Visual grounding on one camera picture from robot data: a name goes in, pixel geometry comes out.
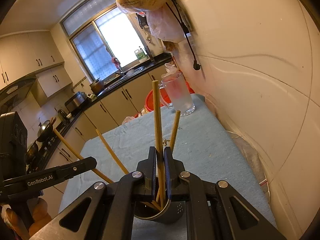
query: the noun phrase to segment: glass mug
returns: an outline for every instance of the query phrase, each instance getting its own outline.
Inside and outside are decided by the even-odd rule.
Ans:
[[[181,72],[164,77],[159,84],[159,89],[165,89],[171,100],[171,103],[167,103],[160,93],[161,103],[168,108],[174,108],[176,111],[180,110],[180,116],[187,116],[195,110],[195,104]]]

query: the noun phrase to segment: range hood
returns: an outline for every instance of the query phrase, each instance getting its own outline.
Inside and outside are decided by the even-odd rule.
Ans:
[[[22,79],[6,86],[0,91],[0,114],[5,114],[21,103],[30,92],[36,77]]]

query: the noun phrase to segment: silver pivot bolt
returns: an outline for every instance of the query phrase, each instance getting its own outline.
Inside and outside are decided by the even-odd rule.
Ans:
[[[180,173],[180,176],[183,178],[188,178],[188,177],[190,177],[190,172],[189,171],[182,171]]]
[[[132,177],[134,177],[134,178],[140,178],[141,176],[142,176],[141,171],[134,171],[132,173]]]
[[[220,181],[218,182],[218,185],[219,185],[219,187],[226,188],[226,187],[228,187],[228,182],[226,182],[226,181],[224,181],[224,180],[220,180]]]
[[[93,186],[95,189],[102,189],[104,184],[102,182],[96,182]]]

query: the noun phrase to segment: frosted glass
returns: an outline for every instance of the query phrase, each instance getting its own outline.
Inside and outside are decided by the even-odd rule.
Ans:
[[[113,9],[95,21],[112,53],[121,67],[137,60],[135,50],[144,48],[138,34],[127,16],[118,8]]]
[[[77,35],[73,43],[95,79],[103,80],[117,71],[93,25],[88,26]]]
[[[82,24],[84,24],[91,17],[95,16],[100,11],[104,10],[108,6],[114,4],[116,0],[89,0],[67,19],[63,21],[63,25],[68,33],[71,35]]]

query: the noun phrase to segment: human hand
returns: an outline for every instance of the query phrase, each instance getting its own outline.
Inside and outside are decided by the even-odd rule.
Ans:
[[[38,198],[35,208],[30,212],[35,222],[29,228],[29,232],[24,226],[21,218],[12,209],[7,208],[5,212],[12,229],[22,238],[22,240],[28,240],[52,220],[48,214],[48,204],[42,198]]]

